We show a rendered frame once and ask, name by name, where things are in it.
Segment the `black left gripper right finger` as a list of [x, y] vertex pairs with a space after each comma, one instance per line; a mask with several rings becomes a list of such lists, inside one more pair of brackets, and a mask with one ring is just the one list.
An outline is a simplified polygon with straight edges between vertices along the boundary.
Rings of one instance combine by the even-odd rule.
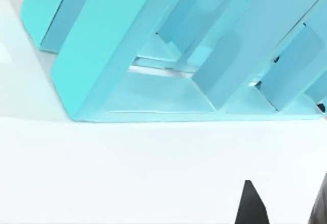
[[327, 224], [327, 173], [319, 188], [308, 224]]

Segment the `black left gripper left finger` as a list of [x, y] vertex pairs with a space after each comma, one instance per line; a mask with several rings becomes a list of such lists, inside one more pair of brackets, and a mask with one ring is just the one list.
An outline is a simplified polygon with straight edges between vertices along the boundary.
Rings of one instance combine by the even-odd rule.
[[270, 224], [266, 207], [251, 180], [245, 180], [235, 224]]

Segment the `light blue rack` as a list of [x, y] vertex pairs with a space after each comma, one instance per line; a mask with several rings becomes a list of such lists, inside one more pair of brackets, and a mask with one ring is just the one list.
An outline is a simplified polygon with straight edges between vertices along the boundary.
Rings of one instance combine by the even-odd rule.
[[324, 115], [327, 0], [24, 0], [20, 19], [75, 121]]

